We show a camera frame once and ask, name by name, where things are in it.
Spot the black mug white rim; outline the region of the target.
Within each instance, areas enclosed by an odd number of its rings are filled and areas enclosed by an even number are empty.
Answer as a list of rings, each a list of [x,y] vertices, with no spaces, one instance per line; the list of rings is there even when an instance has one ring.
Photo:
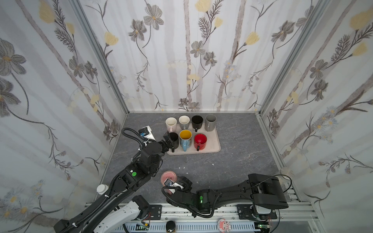
[[[173,144],[171,151],[175,152],[175,150],[179,147],[179,135],[177,133],[170,133],[170,138]]]

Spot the pale pink mug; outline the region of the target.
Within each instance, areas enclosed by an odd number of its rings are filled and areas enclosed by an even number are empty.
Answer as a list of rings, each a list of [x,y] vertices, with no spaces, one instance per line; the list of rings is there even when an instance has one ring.
[[[177,119],[174,117],[168,117],[165,121],[167,126],[167,131],[169,133],[175,133],[177,129]]]

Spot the blue butterfly mug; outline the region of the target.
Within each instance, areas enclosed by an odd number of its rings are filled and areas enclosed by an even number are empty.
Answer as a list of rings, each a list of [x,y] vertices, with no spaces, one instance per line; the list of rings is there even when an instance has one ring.
[[[189,130],[182,130],[179,133],[179,142],[183,151],[187,151],[192,144],[192,132]]]

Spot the small grey mug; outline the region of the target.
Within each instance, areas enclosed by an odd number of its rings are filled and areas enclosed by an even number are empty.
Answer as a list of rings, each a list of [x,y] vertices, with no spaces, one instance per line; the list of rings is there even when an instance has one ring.
[[[181,116],[179,118],[179,125],[181,130],[187,130],[190,125],[190,118],[189,116]]]

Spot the red mug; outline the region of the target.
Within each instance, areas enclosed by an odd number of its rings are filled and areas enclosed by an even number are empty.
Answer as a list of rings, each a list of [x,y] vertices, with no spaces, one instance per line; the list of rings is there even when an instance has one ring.
[[[194,147],[196,151],[201,151],[206,148],[207,136],[205,134],[196,134],[194,136]]]

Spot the black mug white base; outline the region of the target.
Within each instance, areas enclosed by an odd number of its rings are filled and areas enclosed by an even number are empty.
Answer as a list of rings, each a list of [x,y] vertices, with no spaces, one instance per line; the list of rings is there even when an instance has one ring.
[[[194,131],[198,132],[198,130],[200,130],[202,128],[204,118],[202,116],[199,116],[199,115],[194,115],[192,117],[191,121],[192,121],[192,127],[193,127]]]

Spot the grey-green mug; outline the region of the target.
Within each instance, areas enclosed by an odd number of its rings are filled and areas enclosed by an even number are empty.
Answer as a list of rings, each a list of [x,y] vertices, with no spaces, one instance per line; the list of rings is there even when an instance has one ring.
[[[205,117],[205,130],[207,132],[212,132],[215,129],[217,117],[213,114],[208,114]]]

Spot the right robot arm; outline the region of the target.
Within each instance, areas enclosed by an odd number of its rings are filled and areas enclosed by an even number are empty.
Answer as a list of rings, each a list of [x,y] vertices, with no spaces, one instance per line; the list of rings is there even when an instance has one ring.
[[[249,174],[242,183],[221,189],[202,189],[191,192],[192,182],[184,177],[181,186],[164,186],[162,194],[167,202],[191,212],[193,217],[211,218],[215,210],[227,204],[250,201],[254,206],[270,210],[288,208],[285,191],[278,177]]]

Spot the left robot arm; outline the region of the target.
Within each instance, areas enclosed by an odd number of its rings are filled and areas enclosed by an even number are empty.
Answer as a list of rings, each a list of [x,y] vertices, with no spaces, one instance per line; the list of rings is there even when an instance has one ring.
[[[122,128],[121,133],[139,144],[137,154],[129,165],[115,175],[108,190],[87,209],[70,220],[58,221],[53,227],[56,233],[92,233],[116,206],[156,176],[163,164],[162,157],[174,149],[168,131],[160,141],[146,139],[131,128]]]

